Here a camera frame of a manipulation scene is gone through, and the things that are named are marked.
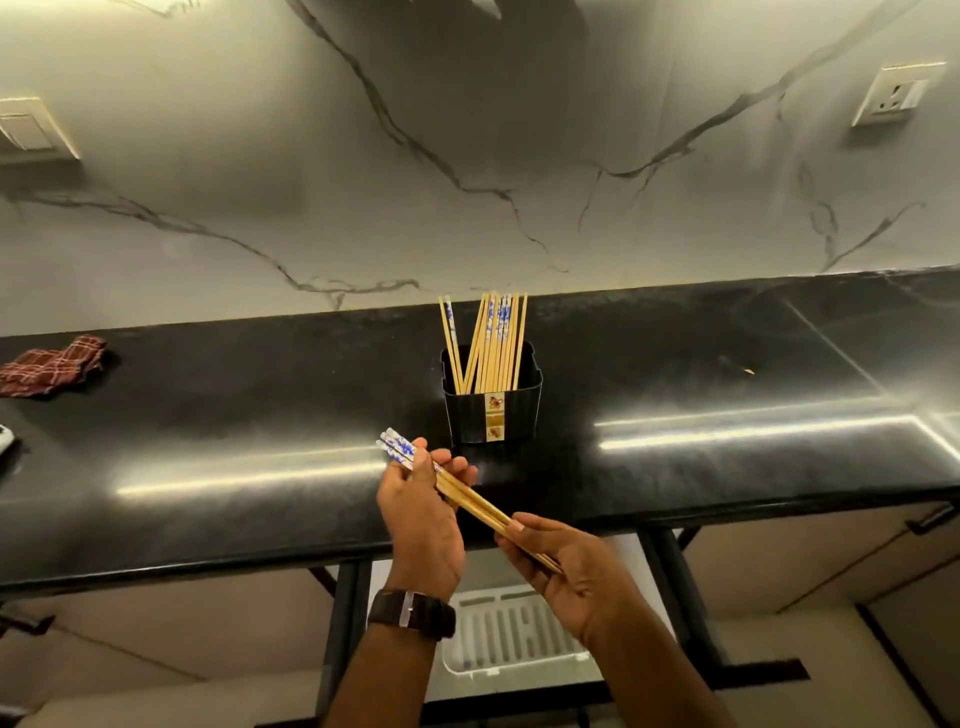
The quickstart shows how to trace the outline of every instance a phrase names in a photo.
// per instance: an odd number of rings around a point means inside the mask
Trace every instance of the wall switch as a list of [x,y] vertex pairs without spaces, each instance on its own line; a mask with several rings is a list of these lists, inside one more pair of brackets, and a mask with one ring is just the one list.
[[0,100],[0,164],[78,158],[42,101]]
[[881,68],[853,118],[855,127],[905,121],[924,94],[940,80],[945,62]]

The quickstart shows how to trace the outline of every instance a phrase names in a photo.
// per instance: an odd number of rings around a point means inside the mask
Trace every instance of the watch strap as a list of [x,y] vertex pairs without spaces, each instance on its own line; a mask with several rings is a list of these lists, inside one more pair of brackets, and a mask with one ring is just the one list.
[[368,623],[416,629],[431,640],[453,637],[457,613],[434,596],[381,589],[373,598]]

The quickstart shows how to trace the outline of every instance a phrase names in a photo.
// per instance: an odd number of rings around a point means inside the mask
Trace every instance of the black countertop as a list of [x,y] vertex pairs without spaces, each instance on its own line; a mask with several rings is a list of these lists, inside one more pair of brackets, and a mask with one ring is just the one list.
[[[0,400],[3,597],[385,553],[377,434],[448,444],[435,305],[100,334],[118,361],[83,390]],[[960,273],[541,297],[527,339],[536,440],[464,450],[507,512],[612,532],[960,497]]]

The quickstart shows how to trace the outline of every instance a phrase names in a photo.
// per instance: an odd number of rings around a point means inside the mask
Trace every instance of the marble wall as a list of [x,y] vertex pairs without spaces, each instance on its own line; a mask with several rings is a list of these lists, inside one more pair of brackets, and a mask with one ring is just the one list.
[[0,0],[0,49],[83,156],[0,170],[0,335],[960,262],[956,0]]

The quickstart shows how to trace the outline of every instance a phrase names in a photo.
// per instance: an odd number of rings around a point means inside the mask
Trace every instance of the plaid cloth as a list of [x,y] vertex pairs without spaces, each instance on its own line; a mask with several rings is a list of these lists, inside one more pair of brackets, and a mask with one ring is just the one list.
[[45,395],[68,384],[84,381],[90,372],[103,369],[100,358],[107,342],[83,334],[66,349],[30,349],[0,367],[0,397]]

